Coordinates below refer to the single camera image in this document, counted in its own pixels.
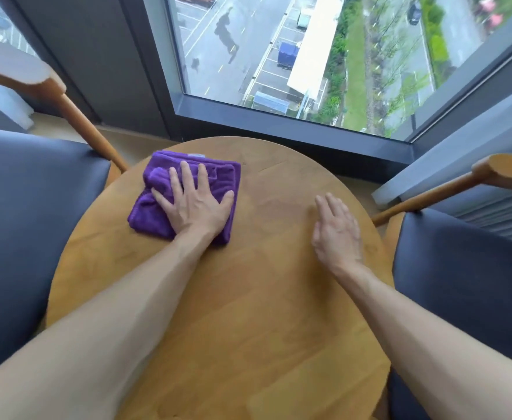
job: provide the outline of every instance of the blue truck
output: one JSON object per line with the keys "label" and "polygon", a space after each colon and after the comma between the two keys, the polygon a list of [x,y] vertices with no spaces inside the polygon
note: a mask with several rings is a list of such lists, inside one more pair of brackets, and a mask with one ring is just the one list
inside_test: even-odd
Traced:
{"label": "blue truck", "polygon": [[292,69],[297,54],[299,54],[299,48],[295,44],[282,42],[280,52],[277,54],[277,65],[283,69]]}

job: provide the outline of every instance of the dark car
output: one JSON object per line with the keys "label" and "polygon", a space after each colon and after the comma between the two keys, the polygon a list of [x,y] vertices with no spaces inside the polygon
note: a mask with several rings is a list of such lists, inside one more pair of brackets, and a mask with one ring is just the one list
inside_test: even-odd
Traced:
{"label": "dark car", "polygon": [[421,4],[419,0],[409,3],[408,22],[410,25],[417,25],[421,19]]}

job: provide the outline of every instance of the chair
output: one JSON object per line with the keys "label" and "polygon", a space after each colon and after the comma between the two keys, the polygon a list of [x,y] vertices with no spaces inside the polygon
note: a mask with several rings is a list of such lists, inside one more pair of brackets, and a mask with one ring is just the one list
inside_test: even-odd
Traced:
{"label": "chair", "polygon": [[0,84],[56,105],[89,143],[0,131],[0,364],[41,322],[73,228],[126,162],[41,60],[0,43]]}
{"label": "chair", "polygon": [[[481,183],[512,189],[512,155],[491,155],[372,221],[388,222],[384,242],[398,291],[512,359],[512,240],[427,209]],[[387,389],[393,420],[428,419],[394,371]]]}

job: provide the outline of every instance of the forearm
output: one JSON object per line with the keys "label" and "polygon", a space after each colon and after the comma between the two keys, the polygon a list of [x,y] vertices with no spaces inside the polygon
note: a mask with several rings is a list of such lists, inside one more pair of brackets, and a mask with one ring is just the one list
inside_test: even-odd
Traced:
{"label": "forearm", "polygon": [[392,365],[435,419],[512,419],[512,360],[362,267],[340,274]]}
{"label": "forearm", "polygon": [[195,230],[179,234],[1,365],[0,418],[111,418],[210,241]]}

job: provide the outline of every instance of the floor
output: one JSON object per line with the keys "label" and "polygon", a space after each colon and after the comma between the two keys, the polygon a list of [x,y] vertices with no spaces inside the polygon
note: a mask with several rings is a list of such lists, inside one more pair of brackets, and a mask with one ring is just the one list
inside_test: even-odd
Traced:
{"label": "floor", "polygon": [[[42,113],[33,113],[31,119],[34,121],[34,126],[29,130],[31,134],[72,141],[83,141],[65,119],[43,115]],[[105,126],[98,126],[97,128],[130,165],[134,165],[140,160],[145,159],[156,150],[161,150],[176,144],[174,141],[165,140],[152,135],[134,133]],[[355,197],[357,197],[370,216],[379,212],[371,196],[371,193],[380,186],[379,184],[342,176],[338,178],[351,190]]]}

